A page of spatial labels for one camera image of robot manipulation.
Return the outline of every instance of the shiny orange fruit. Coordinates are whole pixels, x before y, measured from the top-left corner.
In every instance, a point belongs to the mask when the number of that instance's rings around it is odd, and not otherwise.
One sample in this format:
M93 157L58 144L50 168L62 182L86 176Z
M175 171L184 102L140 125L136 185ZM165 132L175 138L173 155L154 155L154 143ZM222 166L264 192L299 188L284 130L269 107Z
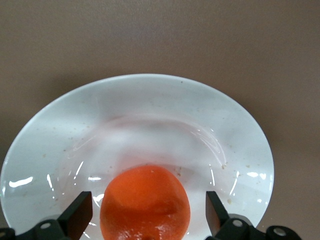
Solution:
M189 222L186 191L163 167L129 169L104 192L100 227L105 240L181 240Z

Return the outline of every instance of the brown table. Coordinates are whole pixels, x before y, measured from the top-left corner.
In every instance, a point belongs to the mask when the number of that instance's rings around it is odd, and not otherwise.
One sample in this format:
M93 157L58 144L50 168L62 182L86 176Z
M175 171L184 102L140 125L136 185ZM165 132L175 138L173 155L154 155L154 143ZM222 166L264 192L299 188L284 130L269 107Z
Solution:
M275 182L259 224L319 238L318 1L9 1L0 4L0 159L63 93L161 73L210 85L264 130ZM5 226L1 217L1 226Z

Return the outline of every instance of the white plate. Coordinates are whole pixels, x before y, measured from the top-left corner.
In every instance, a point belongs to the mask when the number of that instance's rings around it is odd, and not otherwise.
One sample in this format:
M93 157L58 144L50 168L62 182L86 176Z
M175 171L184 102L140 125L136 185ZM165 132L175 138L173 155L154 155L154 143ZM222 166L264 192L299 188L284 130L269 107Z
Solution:
M191 207L184 240L210 234L205 192L256 226L273 189L268 141L237 102L202 83L160 74L117 76L79 87L37 113L12 143L1 172L1 204L17 234L55 217L92 191L81 239L102 239L100 205L110 180L141 164L166 167Z

